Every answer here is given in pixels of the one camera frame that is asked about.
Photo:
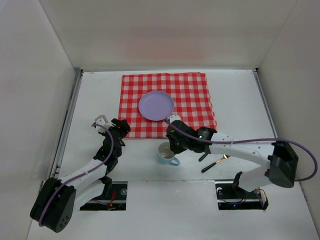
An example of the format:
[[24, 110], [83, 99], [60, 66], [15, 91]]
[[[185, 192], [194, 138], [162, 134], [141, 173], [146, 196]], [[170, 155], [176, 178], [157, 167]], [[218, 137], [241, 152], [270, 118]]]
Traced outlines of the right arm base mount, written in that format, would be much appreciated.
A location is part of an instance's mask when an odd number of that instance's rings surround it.
[[233, 189], [230, 180], [216, 181], [215, 190], [217, 206], [221, 211], [231, 210], [262, 210], [269, 206], [269, 199], [266, 192], [261, 188], [256, 188], [250, 192], [237, 192]]

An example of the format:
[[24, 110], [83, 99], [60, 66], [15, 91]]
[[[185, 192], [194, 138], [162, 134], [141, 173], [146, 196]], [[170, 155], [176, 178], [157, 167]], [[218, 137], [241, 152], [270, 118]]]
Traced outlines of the white mug blue outside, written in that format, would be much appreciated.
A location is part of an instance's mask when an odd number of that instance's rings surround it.
[[176, 155], [170, 149], [169, 142], [163, 142], [157, 149], [157, 162], [162, 165], [179, 166], [180, 161], [176, 158]]

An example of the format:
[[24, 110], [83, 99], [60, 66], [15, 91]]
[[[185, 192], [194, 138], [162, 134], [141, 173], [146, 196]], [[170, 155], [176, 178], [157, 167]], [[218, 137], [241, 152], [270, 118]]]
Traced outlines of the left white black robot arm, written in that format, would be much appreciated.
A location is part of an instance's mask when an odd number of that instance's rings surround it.
[[112, 179], [108, 174], [118, 164], [125, 146], [123, 138], [131, 131], [127, 120], [108, 121], [100, 115], [92, 126], [104, 137], [95, 156], [82, 168], [60, 179], [47, 179], [30, 211], [30, 218], [55, 233], [70, 222], [74, 211], [90, 200], [103, 196], [115, 197], [111, 192]]

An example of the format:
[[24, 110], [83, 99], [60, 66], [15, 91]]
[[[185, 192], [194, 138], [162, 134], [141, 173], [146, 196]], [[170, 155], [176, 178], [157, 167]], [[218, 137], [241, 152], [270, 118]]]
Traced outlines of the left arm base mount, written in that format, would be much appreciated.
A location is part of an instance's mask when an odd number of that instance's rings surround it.
[[112, 185], [105, 187], [103, 193], [86, 204], [80, 211], [125, 211], [127, 208], [128, 182], [113, 181]]

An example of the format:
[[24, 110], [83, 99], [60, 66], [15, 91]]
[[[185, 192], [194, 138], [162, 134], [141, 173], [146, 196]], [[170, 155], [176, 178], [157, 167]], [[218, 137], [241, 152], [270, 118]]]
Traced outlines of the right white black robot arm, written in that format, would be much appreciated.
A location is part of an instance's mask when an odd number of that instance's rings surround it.
[[181, 120], [167, 120], [166, 136], [170, 150], [180, 154], [186, 150], [195, 153], [228, 155], [258, 165], [250, 171], [238, 172], [232, 183], [234, 194], [242, 199], [255, 189], [268, 185], [293, 188], [298, 165], [298, 156], [293, 148], [281, 140], [250, 141], [201, 127], [197, 130]]

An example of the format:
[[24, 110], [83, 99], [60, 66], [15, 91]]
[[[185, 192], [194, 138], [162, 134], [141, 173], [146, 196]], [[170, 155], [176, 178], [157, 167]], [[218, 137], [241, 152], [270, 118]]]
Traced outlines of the red white checkered cloth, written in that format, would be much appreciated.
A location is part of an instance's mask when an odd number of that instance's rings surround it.
[[140, 99], [151, 91], [162, 91], [174, 102], [173, 113], [195, 130], [217, 128], [205, 73], [149, 73], [122, 76], [118, 119], [127, 120], [128, 138], [164, 139], [167, 124], [144, 118], [138, 109]]

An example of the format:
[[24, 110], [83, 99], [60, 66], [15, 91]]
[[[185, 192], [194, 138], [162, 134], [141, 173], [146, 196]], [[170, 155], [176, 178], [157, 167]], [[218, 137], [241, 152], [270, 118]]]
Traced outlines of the lilac round plate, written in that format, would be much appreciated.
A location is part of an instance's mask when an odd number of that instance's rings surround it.
[[142, 96], [138, 103], [140, 114], [150, 121], [162, 121], [174, 110], [173, 98], [163, 91], [151, 91]]

